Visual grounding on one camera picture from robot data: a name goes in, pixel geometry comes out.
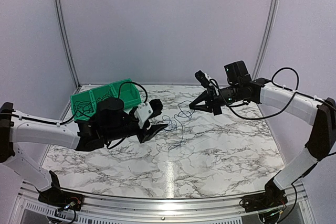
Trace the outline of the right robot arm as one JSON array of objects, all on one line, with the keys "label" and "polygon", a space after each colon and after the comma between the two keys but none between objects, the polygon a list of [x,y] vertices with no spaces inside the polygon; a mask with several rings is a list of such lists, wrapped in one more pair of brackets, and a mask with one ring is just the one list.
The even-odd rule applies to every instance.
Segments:
[{"label": "right robot arm", "polygon": [[238,118],[248,120],[247,116],[234,110],[233,104],[254,103],[278,109],[271,115],[254,117],[255,121],[285,113],[310,126],[311,132],[303,149],[265,185],[266,191],[260,195],[260,203],[265,207],[273,206],[280,199],[280,191],[306,176],[325,158],[335,155],[332,151],[335,146],[335,101],[300,92],[298,73],[293,68],[288,70],[297,78],[294,88],[277,84],[274,78],[252,79],[243,61],[224,66],[228,82],[225,88],[220,88],[214,78],[199,70],[195,78],[205,91],[189,104],[192,110],[214,115],[220,115],[225,106]]}]

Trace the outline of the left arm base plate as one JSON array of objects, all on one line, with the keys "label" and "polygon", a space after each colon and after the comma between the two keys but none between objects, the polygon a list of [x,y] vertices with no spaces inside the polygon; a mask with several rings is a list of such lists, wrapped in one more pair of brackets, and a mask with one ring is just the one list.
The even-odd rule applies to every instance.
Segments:
[{"label": "left arm base plate", "polygon": [[82,194],[64,191],[57,188],[50,188],[46,191],[38,191],[38,193],[38,201],[58,208],[64,209],[67,205],[74,202],[75,205],[70,206],[70,208],[75,211],[81,210],[84,200],[84,196]]}]

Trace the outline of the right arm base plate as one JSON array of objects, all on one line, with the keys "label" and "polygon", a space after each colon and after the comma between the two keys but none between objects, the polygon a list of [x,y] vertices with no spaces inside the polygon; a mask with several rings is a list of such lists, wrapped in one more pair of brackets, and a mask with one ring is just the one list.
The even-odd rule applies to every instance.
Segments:
[{"label": "right arm base plate", "polygon": [[284,206],[287,202],[288,199],[284,190],[266,189],[263,193],[243,196],[239,205],[246,212],[253,212]]}]

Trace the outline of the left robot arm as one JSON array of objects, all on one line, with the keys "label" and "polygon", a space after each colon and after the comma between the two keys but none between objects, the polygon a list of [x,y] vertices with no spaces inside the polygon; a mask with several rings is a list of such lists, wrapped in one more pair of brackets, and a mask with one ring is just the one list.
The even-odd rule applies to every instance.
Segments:
[{"label": "left robot arm", "polygon": [[89,113],[77,108],[66,121],[34,118],[14,109],[13,103],[1,106],[1,164],[12,169],[21,178],[34,185],[37,191],[54,205],[66,202],[66,193],[61,190],[55,173],[43,169],[32,158],[25,155],[19,143],[40,143],[57,145],[80,152],[91,152],[100,148],[111,149],[111,142],[122,143],[128,137],[136,136],[140,143],[151,140],[167,124],[151,124],[150,119],[162,113],[161,100],[145,99],[125,112],[121,89],[133,85],[124,81],[111,94],[90,96]]}]

